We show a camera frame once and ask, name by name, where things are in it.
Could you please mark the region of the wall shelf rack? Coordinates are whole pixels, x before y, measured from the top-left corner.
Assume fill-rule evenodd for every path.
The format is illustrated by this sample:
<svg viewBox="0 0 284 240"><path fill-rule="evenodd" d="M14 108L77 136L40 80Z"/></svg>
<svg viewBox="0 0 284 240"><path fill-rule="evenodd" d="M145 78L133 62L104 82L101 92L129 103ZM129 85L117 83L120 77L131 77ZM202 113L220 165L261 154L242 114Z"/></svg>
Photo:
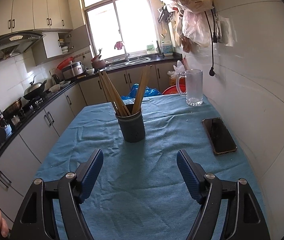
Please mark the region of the wall shelf rack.
<svg viewBox="0 0 284 240"><path fill-rule="evenodd" d="M173 19L175 14L175 10L172 8L168 8L166 5L163 5L161 8L158 9L158 23L170 23Z"/></svg>

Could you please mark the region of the lower kitchen cabinets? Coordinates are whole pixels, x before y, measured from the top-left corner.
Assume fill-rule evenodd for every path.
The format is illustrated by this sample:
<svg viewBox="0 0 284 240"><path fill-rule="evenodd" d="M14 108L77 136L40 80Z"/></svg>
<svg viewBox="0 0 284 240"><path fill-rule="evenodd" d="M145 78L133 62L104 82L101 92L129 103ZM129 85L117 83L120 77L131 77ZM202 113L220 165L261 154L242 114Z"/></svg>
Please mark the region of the lower kitchen cabinets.
<svg viewBox="0 0 284 240"><path fill-rule="evenodd" d="M137 170L145 161L158 168L165 157L171 157L183 133L178 124L181 101L173 95L150 96L143 100L146 136L135 143L126 142L110 103L84 107L73 115L64 96L54 101L66 114L66 128L58 134L47 111L41 110L0 151L0 211L8 228L22 203L32 179L58 178L88 159L94 149L106 158L98 184L110 189L110 180L125 168Z"/></svg>

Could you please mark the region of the silver rice cooker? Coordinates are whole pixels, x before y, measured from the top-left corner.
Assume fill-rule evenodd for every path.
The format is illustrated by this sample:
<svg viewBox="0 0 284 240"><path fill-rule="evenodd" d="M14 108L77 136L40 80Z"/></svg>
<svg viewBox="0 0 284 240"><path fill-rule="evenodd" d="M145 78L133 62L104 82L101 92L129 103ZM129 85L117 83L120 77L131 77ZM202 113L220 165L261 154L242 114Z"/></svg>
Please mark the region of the silver rice cooker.
<svg viewBox="0 0 284 240"><path fill-rule="evenodd" d="M64 80L74 79L75 77L82 75L85 72L86 68L81 61L71 62L62 69Z"/></svg>

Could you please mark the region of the chopstick in holder leftmost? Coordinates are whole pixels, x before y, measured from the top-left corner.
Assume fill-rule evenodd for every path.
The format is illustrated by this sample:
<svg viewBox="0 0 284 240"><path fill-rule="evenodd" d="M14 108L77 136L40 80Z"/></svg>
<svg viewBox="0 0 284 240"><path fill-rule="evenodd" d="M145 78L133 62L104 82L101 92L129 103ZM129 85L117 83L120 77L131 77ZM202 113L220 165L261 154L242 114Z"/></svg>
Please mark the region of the chopstick in holder leftmost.
<svg viewBox="0 0 284 240"><path fill-rule="evenodd" d="M102 80L103 86L106 89L106 96L108 98L108 100L111 102L111 104L113 105L113 108L115 110L115 113L117 114L117 116L120 115L121 111L120 111L120 107L119 107L119 103L115 97L114 91L111 87L110 82L108 81L107 77L106 77L106 73L105 72L99 72L99 77Z"/></svg>

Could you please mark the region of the red plastic basin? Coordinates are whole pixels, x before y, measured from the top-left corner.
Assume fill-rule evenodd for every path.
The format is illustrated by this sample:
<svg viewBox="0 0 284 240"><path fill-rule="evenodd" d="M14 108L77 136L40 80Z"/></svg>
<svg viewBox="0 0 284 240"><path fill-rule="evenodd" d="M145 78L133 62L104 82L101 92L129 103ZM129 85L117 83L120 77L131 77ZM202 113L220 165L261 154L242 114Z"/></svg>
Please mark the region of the red plastic basin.
<svg viewBox="0 0 284 240"><path fill-rule="evenodd" d="M186 91L185 85L180 85L180 90L184 93ZM162 92L163 95L178 94L176 86L171 86Z"/></svg>

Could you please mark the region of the range hood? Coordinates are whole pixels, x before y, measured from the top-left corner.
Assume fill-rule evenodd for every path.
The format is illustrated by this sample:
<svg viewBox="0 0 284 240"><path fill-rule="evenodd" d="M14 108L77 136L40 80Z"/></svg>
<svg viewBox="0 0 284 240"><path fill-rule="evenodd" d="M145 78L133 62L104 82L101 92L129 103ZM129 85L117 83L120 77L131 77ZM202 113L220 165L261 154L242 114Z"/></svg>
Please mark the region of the range hood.
<svg viewBox="0 0 284 240"><path fill-rule="evenodd" d="M35 31L21 31L0 36L0 62L24 53L43 36L42 33Z"/></svg>

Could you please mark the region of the black wok with lid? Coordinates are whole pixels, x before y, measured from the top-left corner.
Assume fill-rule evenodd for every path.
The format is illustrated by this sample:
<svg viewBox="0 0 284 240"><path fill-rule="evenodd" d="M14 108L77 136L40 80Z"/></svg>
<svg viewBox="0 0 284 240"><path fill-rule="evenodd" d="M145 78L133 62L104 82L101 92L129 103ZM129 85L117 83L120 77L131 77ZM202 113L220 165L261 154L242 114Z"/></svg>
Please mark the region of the black wok with lid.
<svg viewBox="0 0 284 240"><path fill-rule="evenodd" d="M30 101L41 96L41 94L43 94L44 92L46 83L47 80L44 80L44 82L35 83L35 77L34 77L33 81L30 82L30 86L24 91L23 98L25 100Z"/></svg>

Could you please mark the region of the white clear plastic bag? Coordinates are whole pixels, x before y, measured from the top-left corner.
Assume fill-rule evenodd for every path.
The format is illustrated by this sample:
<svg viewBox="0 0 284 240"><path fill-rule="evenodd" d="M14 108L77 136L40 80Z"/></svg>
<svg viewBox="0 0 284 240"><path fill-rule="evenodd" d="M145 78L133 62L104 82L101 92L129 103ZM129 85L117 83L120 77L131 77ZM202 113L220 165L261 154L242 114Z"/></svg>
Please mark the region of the white clear plastic bag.
<svg viewBox="0 0 284 240"><path fill-rule="evenodd" d="M211 35L205 13L194 14L184 11L182 18L182 33L191 42L200 47L208 47L211 44Z"/></svg>

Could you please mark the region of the brown clay pot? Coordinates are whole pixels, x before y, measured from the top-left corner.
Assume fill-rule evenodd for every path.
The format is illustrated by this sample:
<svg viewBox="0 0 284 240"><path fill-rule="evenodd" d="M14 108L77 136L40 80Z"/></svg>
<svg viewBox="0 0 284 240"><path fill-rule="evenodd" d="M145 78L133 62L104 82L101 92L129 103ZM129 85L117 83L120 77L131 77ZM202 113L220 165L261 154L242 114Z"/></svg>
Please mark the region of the brown clay pot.
<svg viewBox="0 0 284 240"><path fill-rule="evenodd" d="M91 65L96 71L98 71L99 69L103 69L106 67L106 62L105 60L98 60L92 62Z"/></svg>

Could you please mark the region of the chopstick in holder left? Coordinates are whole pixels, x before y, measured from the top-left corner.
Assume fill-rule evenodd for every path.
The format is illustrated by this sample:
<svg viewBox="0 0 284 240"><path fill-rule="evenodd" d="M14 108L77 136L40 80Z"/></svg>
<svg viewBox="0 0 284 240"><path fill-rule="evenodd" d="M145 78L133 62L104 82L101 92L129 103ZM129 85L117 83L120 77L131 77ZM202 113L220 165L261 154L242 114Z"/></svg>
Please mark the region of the chopstick in holder left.
<svg viewBox="0 0 284 240"><path fill-rule="evenodd" d="M124 104L121 96L117 92L107 73L105 71L99 72L99 77L102 80L107 99L111 102L117 116L129 116L129 111L126 105Z"/></svg>

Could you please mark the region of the black smartphone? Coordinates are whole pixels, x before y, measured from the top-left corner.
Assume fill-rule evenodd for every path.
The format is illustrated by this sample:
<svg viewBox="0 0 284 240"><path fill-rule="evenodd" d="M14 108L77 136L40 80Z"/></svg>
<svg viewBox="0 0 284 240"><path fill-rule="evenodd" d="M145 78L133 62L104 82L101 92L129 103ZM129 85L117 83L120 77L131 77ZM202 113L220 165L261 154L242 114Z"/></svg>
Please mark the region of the black smartphone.
<svg viewBox="0 0 284 240"><path fill-rule="evenodd" d="M214 155L237 151L237 145L220 117L203 119L202 125L209 138Z"/></svg>

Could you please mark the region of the blue towel tablecloth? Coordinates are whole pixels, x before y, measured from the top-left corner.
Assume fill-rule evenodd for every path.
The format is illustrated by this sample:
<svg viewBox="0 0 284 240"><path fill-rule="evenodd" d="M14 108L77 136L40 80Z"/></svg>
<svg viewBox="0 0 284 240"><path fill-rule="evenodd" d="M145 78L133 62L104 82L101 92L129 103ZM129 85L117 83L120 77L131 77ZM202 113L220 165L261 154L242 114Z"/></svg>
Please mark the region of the blue towel tablecloth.
<svg viewBox="0 0 284 240"><path fill-rule="evenodd" d="M179 95L142 103L146 136L126 142L110 103L87 106L55 143L36 177L62 178L103 152L100 174L81 209L94 239L186 239L199 211L177 167L179 150L220 179L245 178L258 202L261 190L242 149L214 155L202 121L218 116L208 101L191 107Z"/></svg>

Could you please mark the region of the wooden chopstick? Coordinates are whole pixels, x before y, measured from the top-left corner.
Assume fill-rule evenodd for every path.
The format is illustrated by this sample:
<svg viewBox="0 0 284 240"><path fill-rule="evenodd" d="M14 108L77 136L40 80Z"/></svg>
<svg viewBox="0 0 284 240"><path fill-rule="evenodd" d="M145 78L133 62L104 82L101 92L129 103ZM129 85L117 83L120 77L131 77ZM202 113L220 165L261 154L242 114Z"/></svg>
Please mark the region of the wooden chopstick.
<svg viewBox="0 0 284 240"><path fill-rule="evenodd" d="M121 111L119 116L121 116L121 117L130 116L130 111L128 110L127 106L124 104L120 94L118 93L118 91L116 90L116 88L113 85L112 81L110 80L109 76L107 75L107 72L105 72L105 73L106 73L106 77L107 77L108 81L110 82L111 87L112 87L112 89L114 91L115 97L116 97L116 99L117 99L117 101L119 103L119 107L120 107L120 111Z"/></svg>

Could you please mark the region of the glass beer mug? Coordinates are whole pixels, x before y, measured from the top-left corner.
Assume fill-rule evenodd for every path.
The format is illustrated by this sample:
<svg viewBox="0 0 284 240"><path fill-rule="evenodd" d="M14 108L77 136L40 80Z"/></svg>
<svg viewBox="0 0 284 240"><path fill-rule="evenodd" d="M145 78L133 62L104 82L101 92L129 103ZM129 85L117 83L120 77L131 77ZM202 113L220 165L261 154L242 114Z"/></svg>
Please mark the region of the glass beer mug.
<svg viewBox="0 0 284 240"><path fill-rule="evenodd" d="M185 79L185 92L180 88L180 79ZM203 103L203 72L199 69L186 70L177 75L176 89L186 97L189 106L200 106Z"/></svg>

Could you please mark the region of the steel sink faucet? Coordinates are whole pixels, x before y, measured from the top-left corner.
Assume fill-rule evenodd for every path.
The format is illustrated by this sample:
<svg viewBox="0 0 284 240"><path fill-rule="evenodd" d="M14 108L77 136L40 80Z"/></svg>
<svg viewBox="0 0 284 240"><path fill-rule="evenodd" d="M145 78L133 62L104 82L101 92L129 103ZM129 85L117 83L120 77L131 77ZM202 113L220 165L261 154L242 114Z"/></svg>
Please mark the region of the steel sink faucet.
<svg viewBox="0 0 284 240"><path fill-rule="evenodd" d="M130 54L129 52L127 51L125 45L123 44L122 48L124 49L124 54L125 54L125 59L126 61L128 62L129 61L129 57L130 57Z"/></svg>

